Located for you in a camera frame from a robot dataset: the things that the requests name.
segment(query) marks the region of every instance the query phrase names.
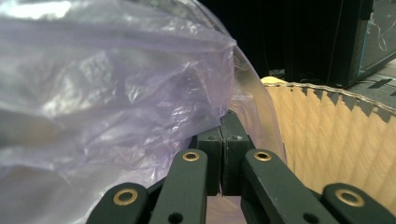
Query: pleated beige material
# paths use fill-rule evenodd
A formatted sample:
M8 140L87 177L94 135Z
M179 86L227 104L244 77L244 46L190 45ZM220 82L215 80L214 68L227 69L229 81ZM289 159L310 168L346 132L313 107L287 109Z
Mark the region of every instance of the pleated beige material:
M276 108L289 168L322 192L358 187L396 215L396 110L310 84L264 84Z

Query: translucent plastic bag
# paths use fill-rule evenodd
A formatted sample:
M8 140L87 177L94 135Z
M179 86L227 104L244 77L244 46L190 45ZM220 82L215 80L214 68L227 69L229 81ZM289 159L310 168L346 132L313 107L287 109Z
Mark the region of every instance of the translucent plastic bag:
M121 0L0 1L2 223L84 223L106 190L152 185L219 125L235 41L194 2L167 4L195 21Z

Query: crumpled plastic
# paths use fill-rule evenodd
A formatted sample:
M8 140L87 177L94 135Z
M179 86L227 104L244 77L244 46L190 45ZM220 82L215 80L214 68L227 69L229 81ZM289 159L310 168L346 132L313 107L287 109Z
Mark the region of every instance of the crumpled plastic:
M194 0L3 0L0 46L2 223L85 223L113 186L165 177L246 96L235 41Z

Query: beige basket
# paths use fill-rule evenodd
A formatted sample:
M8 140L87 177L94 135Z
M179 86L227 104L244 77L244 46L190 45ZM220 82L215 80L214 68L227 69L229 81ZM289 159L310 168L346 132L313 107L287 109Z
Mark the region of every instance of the beige basket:
M358 187L396 215L396 110L361 95L297 83L265 84L289 168L322 192Z

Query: plastic bag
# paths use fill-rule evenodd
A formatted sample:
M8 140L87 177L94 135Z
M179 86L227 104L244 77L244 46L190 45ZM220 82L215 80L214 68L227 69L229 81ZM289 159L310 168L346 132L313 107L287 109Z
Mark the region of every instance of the plastic bag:
M219 125L235 41L183 2L0 1L2 223L84 223Z

